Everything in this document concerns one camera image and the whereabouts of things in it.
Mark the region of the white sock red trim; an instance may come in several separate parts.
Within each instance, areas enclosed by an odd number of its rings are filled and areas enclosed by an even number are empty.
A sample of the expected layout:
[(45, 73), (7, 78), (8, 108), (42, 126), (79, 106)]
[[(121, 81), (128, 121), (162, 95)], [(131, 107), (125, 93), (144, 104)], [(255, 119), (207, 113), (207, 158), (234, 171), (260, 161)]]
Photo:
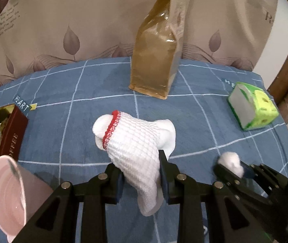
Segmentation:
[(141, 214), (156, 213), (163, 202), (159, 151), (169, 157), (176, 145), (172, 121), (145, 121), (115, 110), (100, 116), (92, 131), (97, 147), (107, 152), (126, 181), (136, 189)]

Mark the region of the pink ceramic mug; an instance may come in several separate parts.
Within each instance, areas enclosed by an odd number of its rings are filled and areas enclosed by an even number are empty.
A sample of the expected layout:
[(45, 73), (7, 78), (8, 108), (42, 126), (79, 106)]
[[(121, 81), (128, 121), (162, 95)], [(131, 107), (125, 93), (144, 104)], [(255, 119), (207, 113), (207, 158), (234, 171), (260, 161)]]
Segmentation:
[(13, 242), (53, 189), (10, 156), (0, 156), (0, 229)]

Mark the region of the blue checked tablecloth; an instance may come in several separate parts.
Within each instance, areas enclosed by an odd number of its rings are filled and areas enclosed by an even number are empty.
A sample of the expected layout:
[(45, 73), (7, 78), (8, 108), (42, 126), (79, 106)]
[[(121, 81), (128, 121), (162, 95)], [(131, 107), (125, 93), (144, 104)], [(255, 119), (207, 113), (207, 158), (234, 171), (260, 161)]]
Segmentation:
[(260, 75), (230, 66), (182, 60), (165, 100), (129, 89), (131, 60), (88, 60), (39, 71), (0, 88), (0, 107), (16, 96), (36, 104), (28, 113), (19, 163), (52, 188), (87, 182), (110, 159), (95, 144), (92, 126), (120, 110), (147, 121), (171, 120), (176, 147), (170, 161), (198, 182), (213, 183), (213, 166), (226, 151), (247, 164), (265, 164), (288, 176), (288, 128), (281, 117), (243, 131), (227, 97), (234, 84), (263, 87)]

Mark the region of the green tissue pack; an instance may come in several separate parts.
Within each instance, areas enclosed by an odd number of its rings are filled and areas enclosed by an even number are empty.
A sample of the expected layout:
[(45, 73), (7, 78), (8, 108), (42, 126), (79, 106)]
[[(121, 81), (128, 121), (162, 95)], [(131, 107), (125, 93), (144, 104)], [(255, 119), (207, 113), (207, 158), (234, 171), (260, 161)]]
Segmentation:
[(244, 131), (263, 128), (273, 122), (279, 111), (265, 91), (245, 82), (237, 82), (228, 103)]

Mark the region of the gold red tin box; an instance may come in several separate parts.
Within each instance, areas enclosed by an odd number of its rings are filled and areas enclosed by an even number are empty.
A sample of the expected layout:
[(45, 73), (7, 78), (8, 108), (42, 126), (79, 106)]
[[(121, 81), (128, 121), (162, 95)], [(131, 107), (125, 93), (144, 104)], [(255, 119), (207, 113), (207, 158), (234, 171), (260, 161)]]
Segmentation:
[(27, 123), (27, 117), (15, 104), (0, 107), (0, 156), (18, 161)]

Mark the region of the brown kraft snack bag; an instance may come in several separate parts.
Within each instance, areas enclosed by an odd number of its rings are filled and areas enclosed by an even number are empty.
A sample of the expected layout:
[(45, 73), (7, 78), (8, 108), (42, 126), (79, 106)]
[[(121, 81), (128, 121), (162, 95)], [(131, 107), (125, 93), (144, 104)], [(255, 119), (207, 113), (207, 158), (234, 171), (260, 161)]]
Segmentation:
[(136, 35), (131, 90), (167, 99), (183, 51), (190, 0), (156, 0)]

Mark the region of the beige leaf print curtain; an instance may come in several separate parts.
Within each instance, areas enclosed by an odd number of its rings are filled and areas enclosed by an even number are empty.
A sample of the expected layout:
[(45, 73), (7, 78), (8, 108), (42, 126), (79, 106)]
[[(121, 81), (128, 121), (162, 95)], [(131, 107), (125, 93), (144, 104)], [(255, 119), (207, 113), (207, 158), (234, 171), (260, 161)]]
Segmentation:
[[(0, 87), (86, 59), (130, 56), (156, 0), (0, 0)], [(190, 0), (182, 57), (252, 70), (278, 0)]]

